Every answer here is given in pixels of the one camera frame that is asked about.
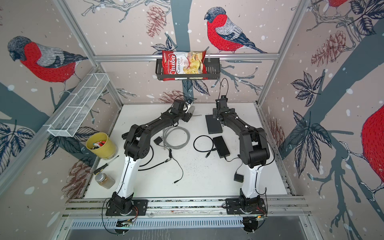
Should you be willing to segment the ribbed black network switch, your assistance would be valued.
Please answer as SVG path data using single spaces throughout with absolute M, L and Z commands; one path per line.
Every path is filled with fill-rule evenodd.
M 224 138 L 222 136 L 213 138 L 213 143 L 216 147 L 216 150 L 218 152 L 218 155 L 220 158 L 226 158 L 229 157 L 230 151 L 224 141 Z

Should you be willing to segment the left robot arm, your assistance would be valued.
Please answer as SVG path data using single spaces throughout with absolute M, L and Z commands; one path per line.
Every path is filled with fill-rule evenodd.
M 108 201 L 109 216 L 127 216 L 134 210 L 134 180 L 139 170 L 140 160 L 145 158 L 151 146 L 151 138 L 158 132 L 174 126 L 180 120 L 188 122 L 195 107 L 183 100 L 175 100 L 170 108 L 155 120 L 143 124 L 132 125 L 130 131 L 123 134 L 125 164 L 117 190 Z

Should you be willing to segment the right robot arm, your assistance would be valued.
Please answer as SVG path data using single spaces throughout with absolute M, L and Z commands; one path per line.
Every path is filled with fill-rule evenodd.
M 213 116 L 239 137 L 239 158 L 248 167 L 240 189 L 239 204 L 244 213 L 252 213 L 261 203 L 259 181 L 263 167 L 271 156 L 266 132 L 243 121 L 234 108 L 228 107 L 228 98 L 225 95 L 216 99 Z

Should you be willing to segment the left black power adapter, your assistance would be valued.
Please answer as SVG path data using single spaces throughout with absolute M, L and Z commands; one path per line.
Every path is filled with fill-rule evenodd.
M 165 144 L 165 142 L 163 141 L 163 139 L 161 137 L 157 137 L 156 139 L 154 139 L 154 143 L 156 145 L 161 146 L 161 147 L 163 147 L 163 148 L 168 150 L 168 152 L 169 152 L 168 161 L 173 160 L 173 161 L 175 161 L 178 164 L 179 168 L 182 171 L 182 176 L 178 180 L 174 181 L 174 184 L 178 183 L 184 177 L 184 170 L 183 170 L 182 166 L 180 165 L 180 163 L 174 158 L 172 149 L 170 147 L 166 147 L 166 144 Z

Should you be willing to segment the black power adapter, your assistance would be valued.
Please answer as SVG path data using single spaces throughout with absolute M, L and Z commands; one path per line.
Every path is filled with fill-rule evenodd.
M 180 163 L 174 158 L 172 149 L 170 147 L 166 147 L 166 144 L 165 144 L 165 142 L 163 141 L 163 139 L 161 137 L 157 137 L 156 139 L 154 139 L 154 143 L 156 145 L 161 146 L 161 147 L 163 147 L 163 148 L 168 150 L 168 152 L 169 152 L 168 161 L 173 160 L 173 161 L 175 161 L 178 164 L 179 168 L 182 171 L 182 176 L 178 180 L 174 181 L 174 184 L 178 183 L 184 177 L 184 170 L 183 170 L 182 166 L 180 165 Z
M 228 162 L 228 163 L 231 163 L 232 161 L 237 160 L 237 159 L 240 160 L 240 157 L 237 156 L 237 157 L 235 157 L 235 158 L 233 158 L 233 159 L 231 159 L 231 160 L 228 160 L 228 159 L 225 157 L 225 161 Z M 242 165 L 243 165 L 243 162 L 241 162 L 240 166 L 236 169 L 236 171 L 235 171 L 235 173 L 234 173 L 234 181 L 235 181 L 235 182 L 238 182 L 238 183 L 243 183 L 243 182 L 244 182 L 244 176 L 238 173 L 238 171 L 239 171 L 239 169 L 242 167 Z

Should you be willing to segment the red chips bag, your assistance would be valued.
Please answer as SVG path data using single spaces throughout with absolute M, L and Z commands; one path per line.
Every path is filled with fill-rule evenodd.
M 175 52 L 162 51 L 163 75 L 200 75 L 206 74 L 204 64 L 206 51 Z

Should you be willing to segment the right black power adapter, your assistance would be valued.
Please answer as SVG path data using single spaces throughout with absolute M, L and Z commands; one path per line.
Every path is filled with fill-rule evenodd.
M 228 162 L 228 163 L 231 163 L 232 161 L 237 160 L 237 159 L 240 160 L 240 157 L 237 156 L 237 157 L 235 157 L 235 158 L 233 158 L 233 159 L 231 159 L 231 160 L 228 160 L 228 159 L 225 157 L 225 161 Z M 238 182 L 238 183 L 243 183 L 243 182 L 244 182 L 244 176 L 238 173 L 238 171 L 239 171 L 239 169 L 242 167 L 242 165 L 243 165 L 243 162 L 241 162 L 240 166 L 236 169 L 236 171 L 235 171 L 235 173 L 234 173 L 234 181 L 235 181 L 235 182 Z

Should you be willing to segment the yellow cup with markers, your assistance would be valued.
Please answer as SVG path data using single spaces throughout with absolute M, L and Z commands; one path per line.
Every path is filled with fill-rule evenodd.
M 107 160 L 113 158 L 118 152 L 116 144 L 106 133 L 96 133 L 92 135 L 87 140 L 86 147 L 97 157 Z

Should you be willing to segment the glass jar with lid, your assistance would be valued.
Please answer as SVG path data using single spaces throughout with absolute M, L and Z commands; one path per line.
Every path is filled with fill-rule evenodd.
M 116 182 L 112 177 L 104 173 L 98 173 L 97 175 L 95 175 L 95 181 L 105 189 L 110 189 L 114 186 Z

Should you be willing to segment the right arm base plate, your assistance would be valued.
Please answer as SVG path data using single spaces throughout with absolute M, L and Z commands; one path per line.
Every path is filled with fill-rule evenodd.
M 228 215 L 265 215 L 267 206 L 260 196 L 251 199 L 238 198 L 225 199 L 222 207 Z

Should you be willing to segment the black handled screwdriver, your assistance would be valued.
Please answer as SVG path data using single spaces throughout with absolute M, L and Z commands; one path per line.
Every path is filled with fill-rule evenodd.
M 115 159 L 117 159 L 119 157 L 119 155 L 117 155 L 116 157 L 114 157 L 112 160 L 110 160 L 108 163 L 104 164 L 103 166 L 97 168 L 93 174 L 96 176 L 98 175 L 100 172 L 102 172 L 106 167 L 108 167 Z

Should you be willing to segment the white mesh wall shelf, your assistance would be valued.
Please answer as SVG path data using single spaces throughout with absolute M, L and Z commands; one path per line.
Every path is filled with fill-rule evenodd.
M 81 81 L 81 87 L 70 94 L 69 103 L 49 126 L 54 137 L 73 137 L 101 96 L 110 79 L 107 74 L 94 73 Z

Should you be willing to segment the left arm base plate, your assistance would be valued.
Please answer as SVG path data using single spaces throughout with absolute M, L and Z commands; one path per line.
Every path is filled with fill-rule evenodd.
M 148 203 L 149 201 L 145 199 L 126 200 L 121 198 L 112 198 L 107 202 L 106 216 L 144 216 L 147 212 Z

